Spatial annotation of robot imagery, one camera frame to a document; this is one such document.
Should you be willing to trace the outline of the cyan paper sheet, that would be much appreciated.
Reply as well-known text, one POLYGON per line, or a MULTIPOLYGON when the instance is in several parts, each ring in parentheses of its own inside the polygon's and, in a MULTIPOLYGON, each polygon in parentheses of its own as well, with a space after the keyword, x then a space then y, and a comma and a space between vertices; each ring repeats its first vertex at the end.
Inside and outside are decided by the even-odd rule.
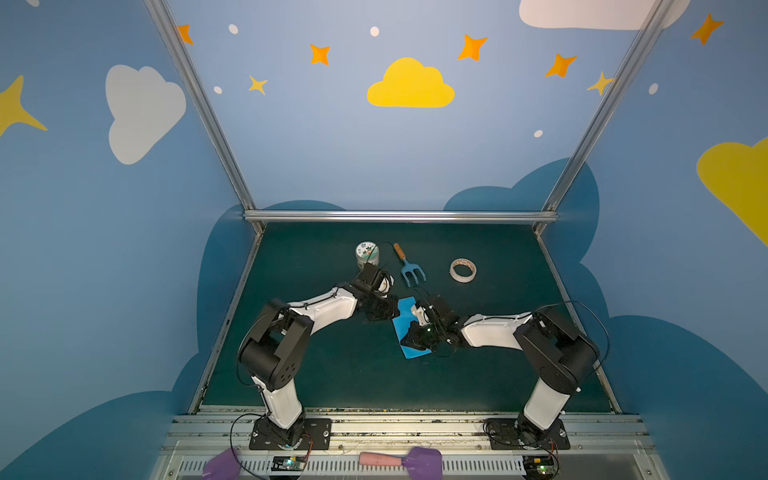
MULTIPOLYGON (((418 323, 417 316, 413 313, 416 306, 414 297, 400 299, 397 304, 399 315, 392 319, 398 342, 401 342, 408 333, 411 323, 418 323)), ((418 358, 432 353, 430 349, 417 350, 415 348, 400 346, 406 359, 418 358)))

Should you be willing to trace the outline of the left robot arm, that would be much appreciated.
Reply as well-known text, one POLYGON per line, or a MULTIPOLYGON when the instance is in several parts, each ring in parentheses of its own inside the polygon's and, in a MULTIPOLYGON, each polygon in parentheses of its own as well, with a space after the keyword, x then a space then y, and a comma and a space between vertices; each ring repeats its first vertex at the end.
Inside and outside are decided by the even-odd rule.
POLYGON ((237 365, 248 373, 266 407, 253 430, 253 450, 295 450, 308 441, 311 429, 294 378, 311 336, 359 312, 376 321, 395 318, 399 309, 393 286, 392 275, 366 263, 352 281, 326 293, 303 301, 273 299, 263 307, 236 354, 237 365))

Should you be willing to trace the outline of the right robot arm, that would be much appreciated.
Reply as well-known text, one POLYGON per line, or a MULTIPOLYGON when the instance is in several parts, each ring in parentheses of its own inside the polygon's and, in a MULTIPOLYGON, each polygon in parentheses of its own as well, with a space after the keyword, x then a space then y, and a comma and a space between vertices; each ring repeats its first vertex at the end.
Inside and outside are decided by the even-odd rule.
POLYGON ((442 345, 506 348, 524 353, 538 375, 529 400, 510 426, 488 420, 489 438, 511 448, 543 448, 566 438, 560 414, 594 371, 600 350, 553 305, 512 315, 459 316, 441 297, 400 306, 393 319, 403 353, 416 358, 442 345))

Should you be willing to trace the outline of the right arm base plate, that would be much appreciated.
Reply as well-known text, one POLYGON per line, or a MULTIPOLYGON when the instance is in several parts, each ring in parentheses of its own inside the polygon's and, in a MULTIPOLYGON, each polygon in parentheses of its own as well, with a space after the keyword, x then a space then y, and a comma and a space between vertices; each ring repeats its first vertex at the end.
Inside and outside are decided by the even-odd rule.
POLYGON ((489 418, 483 422, 483 432, 493 450, 569 450, 571 444, 561 419, 547 429, 540 429, 524 416, 489 418))

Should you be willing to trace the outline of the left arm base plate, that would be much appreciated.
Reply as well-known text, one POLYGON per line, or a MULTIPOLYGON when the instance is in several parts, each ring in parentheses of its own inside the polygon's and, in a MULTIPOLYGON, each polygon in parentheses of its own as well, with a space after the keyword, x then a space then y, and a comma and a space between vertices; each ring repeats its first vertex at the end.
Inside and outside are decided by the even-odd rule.
POLYGON ((300 417, 288 429, 278 427, 267 418, 260 418, 253 427, 248 448, 254 451, 327 450, 331 431, 330 418, 300 417))

